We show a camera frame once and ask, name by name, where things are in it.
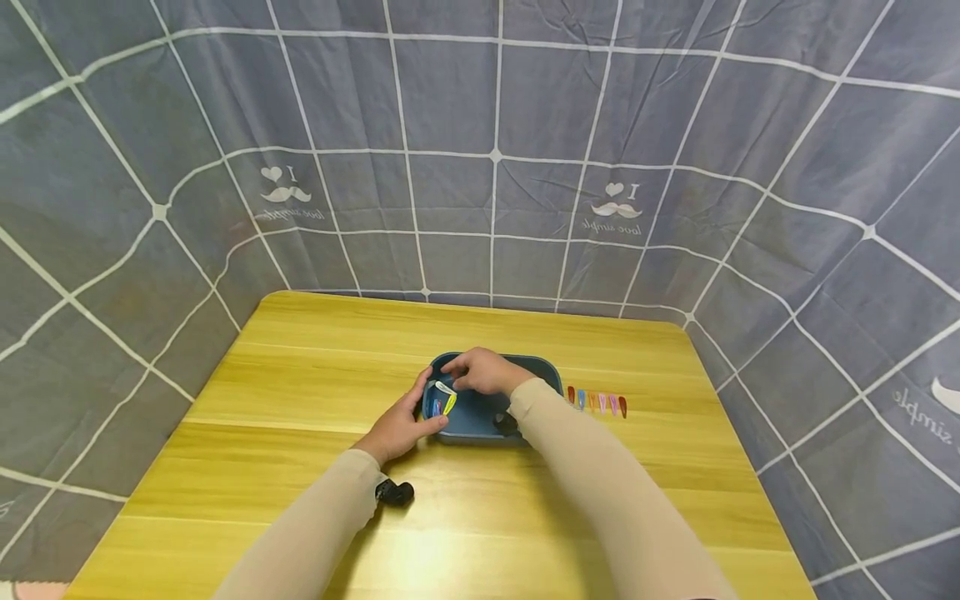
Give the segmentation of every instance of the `mustache logo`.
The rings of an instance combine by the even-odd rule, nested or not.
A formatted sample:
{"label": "mustache logo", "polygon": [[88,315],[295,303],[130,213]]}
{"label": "mustache logo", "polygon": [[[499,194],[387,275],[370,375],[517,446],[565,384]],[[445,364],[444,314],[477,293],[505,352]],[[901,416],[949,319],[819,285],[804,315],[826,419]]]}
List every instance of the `mustache logo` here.
{"label": "mustache logo", "polygon": [[937,398],[941,404],[946,406],[951,412],[960,415],[960,392],[945,387],[940,383],[940,377],[933,378],[933,385],[930,386],[930,392]]}
{"label": "mustache logo", "polygon": [[313,198],[313,194],[307,194],[295,185],[291,187],[278,187],[270,192],[269,195],[260,194],[261,198],[272,203],[287,202],[291,196],[301,202],[310,202],[310,199]]}
{"label": "mustache logo", "polygon": [[643,214],[643,211],[636,211],[629,204],[617,204],[615,202],[608,202],[600,206],[591,206],[590,210],[593,211],[593,214],[600,215],[601,217],[609,217],[613,214],[618,214],[621,217],[626,217],[627,219],[635,219],[636,217]]}

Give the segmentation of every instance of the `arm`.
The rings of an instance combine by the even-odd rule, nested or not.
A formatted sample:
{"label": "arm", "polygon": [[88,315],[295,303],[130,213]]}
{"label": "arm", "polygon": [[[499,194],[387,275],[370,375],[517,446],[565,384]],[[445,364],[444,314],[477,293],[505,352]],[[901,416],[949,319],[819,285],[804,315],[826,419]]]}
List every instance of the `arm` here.
{"label": "arm", "polygon": [[[623,600],[733,600],[720,568],[647,471],[606,427],[489,350],[462,354],[454,387],[510,395],[510,413],[587,517]],[[591,457],[603,456],[597,463]]]}
{"label": "arm", "polygon": [[432,370],[373,425],[366,436],[284,511],[240,559],[213,600],[317,600],[353,536],[376,509],[380,472],[423,436],[446,426],[446,417],[417,422],[413,411]]}

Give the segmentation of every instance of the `hand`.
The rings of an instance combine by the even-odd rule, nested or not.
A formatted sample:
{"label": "hand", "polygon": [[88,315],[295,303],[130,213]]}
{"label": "hand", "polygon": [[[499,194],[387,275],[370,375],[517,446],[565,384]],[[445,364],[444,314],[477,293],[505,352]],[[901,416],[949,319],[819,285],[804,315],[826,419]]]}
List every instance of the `hand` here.
{"label": "hand", "polygon": [[455,377],[454,390],[470,388],[480,394],[506,394],[534,375],[492,350],[474,348],[446,363],[442,372]]}
{"label": "hand", "polygon": [[353,447],[367,452],[383,467],[384,463],[409,452],[420,438],[433,435],[446,427],[449,419],[445,415],[422,421],[414,418],[414,409],[423,396],[423,386],[432,372],[433,367],[427,367],[420,372],[414,387],[387,409],[373,424],[370,432],[360,438]]}

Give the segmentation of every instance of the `right hand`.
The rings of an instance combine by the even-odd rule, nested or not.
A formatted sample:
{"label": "right hand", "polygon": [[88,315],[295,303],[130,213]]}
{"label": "right hand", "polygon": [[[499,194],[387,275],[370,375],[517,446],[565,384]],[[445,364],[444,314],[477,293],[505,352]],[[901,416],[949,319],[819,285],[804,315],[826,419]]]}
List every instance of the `right hand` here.
{"label": "right hand", "polygon": [[446,363],[441,372],[452,373],[453,389],[472,389],[480,394],[506,394],[535,375],[486,348],[467,350]]}

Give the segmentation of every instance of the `blue tray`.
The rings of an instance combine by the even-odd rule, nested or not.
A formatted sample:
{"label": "blue tray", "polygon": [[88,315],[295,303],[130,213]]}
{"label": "blue tray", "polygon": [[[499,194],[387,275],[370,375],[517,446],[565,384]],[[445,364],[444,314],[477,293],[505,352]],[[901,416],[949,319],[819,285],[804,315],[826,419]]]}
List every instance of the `blue tray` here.
{"label": "blue tray", "polygon": [[[433,367],[433,373],[427,379],[427,386],[423,390],[420,405],[420,411],[423,413],[424,419],[430,419],[434,416],[438,401],[441,410],[443,410],[447,393],[433,385],[433,382],[440,380],[447,387],[453,387],[453,378],[441,373],[440,369],[459,354],[460,352],[447,352],[430,363]],[[561,383],[560,374],[548,361],[538,356],[517,354],[504,354],[503,357],[540,377],[558,394],[563,395],[564,386]],[[437,440],[444,444],[526,445],[526,441],[519,432],[504,436],[493,425],[493,418],[497,414],[507,412],[509,406],[510,399],[503,394],[487,395],[473,390],[458,392],[457,400],[447,414],[450,423],[437,434]]]}

